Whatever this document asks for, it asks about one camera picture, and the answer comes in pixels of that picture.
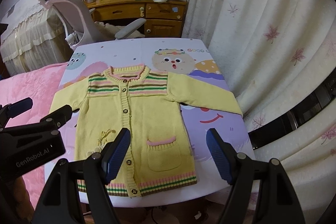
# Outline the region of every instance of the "sweater pocket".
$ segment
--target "sweater pocket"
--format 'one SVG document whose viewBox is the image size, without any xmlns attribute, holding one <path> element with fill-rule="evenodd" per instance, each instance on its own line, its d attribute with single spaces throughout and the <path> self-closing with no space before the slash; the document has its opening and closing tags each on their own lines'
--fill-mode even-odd
<svg viewBox="0 0 336 224">
<path fill-rule="evenodd" d="M 148 166 L 154 172 L 168 171 L 181 165 L 176 137 L 160 142 L 147 141 Z"/>
</svg>

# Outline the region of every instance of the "cartoon tablecloth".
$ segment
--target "cartoon tablecloth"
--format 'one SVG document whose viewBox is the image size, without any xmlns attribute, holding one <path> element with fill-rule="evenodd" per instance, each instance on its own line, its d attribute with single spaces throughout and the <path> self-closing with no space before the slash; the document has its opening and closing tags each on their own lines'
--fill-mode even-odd
<svg viewBox="0 0 336 224">
<path fill-rule="evenodd" d="M 59 89 L 80 81 L 92 73 L 113 67 L 145 64 L 151 69 L 183 73 L 197 80 L 228 90 L 224 77 L 201 40 L 184 38 L 140 38 L 100 42 L 76 49 L 60 82 Z M 206 145 L 206 131 L 216 128 L 225 142 L 236 151 L 254 159 L 252 145 L 238 114 L 192 107 L 181 104 L 181 113 L 194 152 L 197 184 L 151 194 L 140 198 L 110 196 L 116 207 L 152 207 L 183 202 L 205 196 L 228 186 L 219 176 Z M 60 129 L 66 154 L 74 160 L 78 113 Z M 45 165 L 47 180 L 58 159 Z M 86 193 L 80 192 L 81 202 L 88 203 Z"/>
</svg>

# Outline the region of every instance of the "cartoon smile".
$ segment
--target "cartoon smile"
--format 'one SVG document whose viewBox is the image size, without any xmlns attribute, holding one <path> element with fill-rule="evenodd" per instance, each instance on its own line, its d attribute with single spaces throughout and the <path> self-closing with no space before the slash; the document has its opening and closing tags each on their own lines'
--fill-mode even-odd
<svg viewBox="0 0 336 224">
<path fill-rule="evenodd" d="M 211 122 L 217 121 L 219 118 L 224 118 L 224 116 L 219 115 L 219 114 L 217 113 L 217 117 L 215 117 L 214 119 L 209 120 L 209 121 L 199 121 L 199 122 L 201 122 L 201 123 L 211 123 Z"/>
</svg>

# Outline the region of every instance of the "chair armrest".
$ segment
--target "chair armrest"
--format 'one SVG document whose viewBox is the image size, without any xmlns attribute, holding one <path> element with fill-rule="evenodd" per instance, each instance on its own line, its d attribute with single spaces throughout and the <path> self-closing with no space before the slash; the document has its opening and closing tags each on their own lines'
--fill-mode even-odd
<svg viewBox="0 0 336 224">
<path fill-rule="evenodd" d="M 115 34 L 115 39 L 120 40 L 120 39 L 124 39 L 124 38 L 128 37 L 133 32 L 135 32 L 138 28 L 140 28 L 142 25 L 144 25 L 145 22 L 146 22 L 146 20 L 144 18 L 139 18 L 139 19 L 133 21 L 132 23 L 130 23 L 126 27 L 124 27 L 122 30 L 117 32 Z"/>
</svg>

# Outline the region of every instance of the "chair backrest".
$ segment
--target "chair backrest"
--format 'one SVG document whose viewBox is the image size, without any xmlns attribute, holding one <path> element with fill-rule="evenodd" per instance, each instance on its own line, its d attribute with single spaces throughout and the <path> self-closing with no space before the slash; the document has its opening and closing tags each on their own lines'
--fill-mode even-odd
<svg viewBox="0 0 336 224">
<path fill-rule="evenodd" d="M 80 45 L 109 40 L 95 26 L 89 9 L 81 0 L 47 0 L 60 16 L 78 33 L 83 33 Z"/>
</svg>

